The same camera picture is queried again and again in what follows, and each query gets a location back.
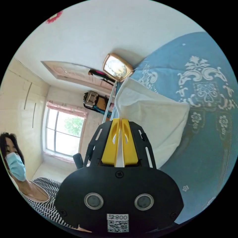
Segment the blue bedspread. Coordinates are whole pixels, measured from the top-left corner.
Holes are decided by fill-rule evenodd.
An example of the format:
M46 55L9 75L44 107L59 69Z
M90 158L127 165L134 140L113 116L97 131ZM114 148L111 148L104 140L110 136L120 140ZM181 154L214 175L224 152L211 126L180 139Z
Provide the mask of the blue bedspread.
M191 106L181 144L160 168L180 188L184 209L175 221L180 224L202 212L232 172L238 155L238 84L206 32L181 36L157 49L132 78Z

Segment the black and white striped shirt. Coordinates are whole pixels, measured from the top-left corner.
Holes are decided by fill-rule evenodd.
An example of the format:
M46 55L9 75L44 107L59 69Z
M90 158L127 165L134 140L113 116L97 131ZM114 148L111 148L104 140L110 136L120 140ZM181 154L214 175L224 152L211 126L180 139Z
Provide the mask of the black and white striped shirt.
M74 228L68 225L66 222L64 222L64 220L59 215L54 205L55 198L61 183L49 178L36 178L31 182L33 182L34 184L38 185L43 190L45 190L45 192L49 195L49 199L45 202L36 202L28 198L21 191L19 191L20 194L23 196L23 198L28 202L28 204L38 213L46 216L47 218L53 220L54 222L57 222L63 226Z

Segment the green foliage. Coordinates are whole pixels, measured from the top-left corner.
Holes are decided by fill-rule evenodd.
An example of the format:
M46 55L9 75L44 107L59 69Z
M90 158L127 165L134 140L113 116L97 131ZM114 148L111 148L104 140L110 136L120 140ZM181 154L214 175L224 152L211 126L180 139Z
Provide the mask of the green foliage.
M64 126L69 134L80 137L83 122L84 120L81 117L67 118L64 121Z

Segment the label sticker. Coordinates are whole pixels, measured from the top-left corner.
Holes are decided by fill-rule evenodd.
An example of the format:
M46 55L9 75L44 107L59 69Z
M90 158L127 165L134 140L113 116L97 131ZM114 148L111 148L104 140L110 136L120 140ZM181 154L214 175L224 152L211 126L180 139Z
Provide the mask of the label sticker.
M129 232L128 214L107 214L108 232Z

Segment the floor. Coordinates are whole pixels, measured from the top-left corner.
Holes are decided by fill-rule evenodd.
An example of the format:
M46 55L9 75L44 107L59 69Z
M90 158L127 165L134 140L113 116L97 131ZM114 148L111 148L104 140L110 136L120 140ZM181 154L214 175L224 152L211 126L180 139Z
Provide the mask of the floor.
M45 177L59 182L63 182L63 180L73 171L74 170L72 169L63 169L47 162L43 162L35 172L34 176L32 177L32 180L39 177Z

